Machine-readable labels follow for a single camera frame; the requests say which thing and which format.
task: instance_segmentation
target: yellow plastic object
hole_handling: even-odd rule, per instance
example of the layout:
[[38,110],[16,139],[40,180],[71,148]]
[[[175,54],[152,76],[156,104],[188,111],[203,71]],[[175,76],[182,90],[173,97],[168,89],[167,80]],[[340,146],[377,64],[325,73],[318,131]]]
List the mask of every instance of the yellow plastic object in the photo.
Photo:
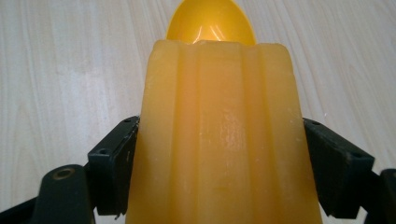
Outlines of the yellow plastic object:
[[251,26],[232,0],[185,0],[168,27],[167,39],[195,43],[199,40],[254,45]]
[[283,46],[156,43],[126,222],[321,223]]

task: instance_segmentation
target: black screw hole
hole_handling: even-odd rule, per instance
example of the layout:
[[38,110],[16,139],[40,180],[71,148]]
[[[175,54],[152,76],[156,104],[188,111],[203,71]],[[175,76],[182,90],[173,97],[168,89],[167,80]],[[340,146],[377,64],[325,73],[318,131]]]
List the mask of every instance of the black screw hole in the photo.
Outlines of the black screw hole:
[[362,155],[359,153],[352,153],[352,156],[356,157],[356,158],[361,158]]
[[55,180],[66,179],[70,175],[72,175],[74,172],[75,172],[75,169],[73,169],[73,168],[63,168],[62,170],[55,172],[55,174],[53,174],[52,178]]
[[108,153],[108,150],[107,150],[107,148],[101,148],[101,149],[98,150],[98,152],[100,154],[106,155]]

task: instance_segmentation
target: wood grain surface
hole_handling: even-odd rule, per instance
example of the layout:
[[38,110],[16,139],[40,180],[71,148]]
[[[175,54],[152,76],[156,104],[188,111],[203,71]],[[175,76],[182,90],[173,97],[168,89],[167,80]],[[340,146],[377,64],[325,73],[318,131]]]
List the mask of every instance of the wood grain surface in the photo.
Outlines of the wood grain surface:
[[[139,114],[149,54],[179,2],[0,0],[0,211]],[[377,173],[396,167],[396,1],[236,2],[258,42],[289,49],[303,115],[374,155]]]

